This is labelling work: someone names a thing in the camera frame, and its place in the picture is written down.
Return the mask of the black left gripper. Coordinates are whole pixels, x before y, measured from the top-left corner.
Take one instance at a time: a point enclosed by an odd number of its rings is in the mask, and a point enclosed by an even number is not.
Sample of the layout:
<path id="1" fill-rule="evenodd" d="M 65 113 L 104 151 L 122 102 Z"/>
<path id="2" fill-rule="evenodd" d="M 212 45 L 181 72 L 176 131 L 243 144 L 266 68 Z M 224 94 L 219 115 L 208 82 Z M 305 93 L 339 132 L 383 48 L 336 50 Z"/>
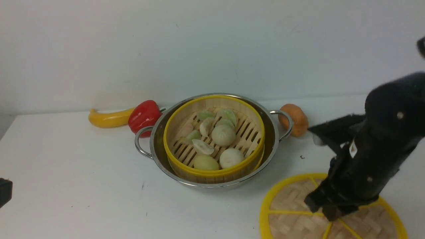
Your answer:
<path id="1" fill-rule="evenodd" d="M 12 199 L 13 182 L 9 179 L 0 178 L 0 208 Z"/>

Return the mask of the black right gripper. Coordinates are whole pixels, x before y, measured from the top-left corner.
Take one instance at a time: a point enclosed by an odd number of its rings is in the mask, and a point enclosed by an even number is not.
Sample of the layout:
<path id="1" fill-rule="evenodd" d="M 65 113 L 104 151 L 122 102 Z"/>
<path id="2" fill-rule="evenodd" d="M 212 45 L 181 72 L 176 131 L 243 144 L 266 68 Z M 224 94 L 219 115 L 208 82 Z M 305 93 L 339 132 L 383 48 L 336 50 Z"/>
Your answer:
<path id="1" fill-rule="evenodd" d="M 308 130 L 335 153 L 325 180 L 304 200 L 311 212 L 322 209 L 328 221 L 377 201 L 419 142 L 409 128 L 383 129 L 365 115 L 346 115 Z"/>

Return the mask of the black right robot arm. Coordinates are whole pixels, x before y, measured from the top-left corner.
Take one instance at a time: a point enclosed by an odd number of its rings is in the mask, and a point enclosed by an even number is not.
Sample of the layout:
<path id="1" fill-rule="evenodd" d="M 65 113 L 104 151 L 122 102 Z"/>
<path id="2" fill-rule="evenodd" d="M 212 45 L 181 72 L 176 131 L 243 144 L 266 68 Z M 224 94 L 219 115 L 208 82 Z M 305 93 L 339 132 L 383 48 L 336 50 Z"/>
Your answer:
<path id="1" fill-rule="evenodd" d="M 425 74 L 414 72 L 373 89 L 363 115 L 309 127 L 336 154 L 326 178 L 304 199 L 328 221 L 377 201 L 425 135 Z"/>

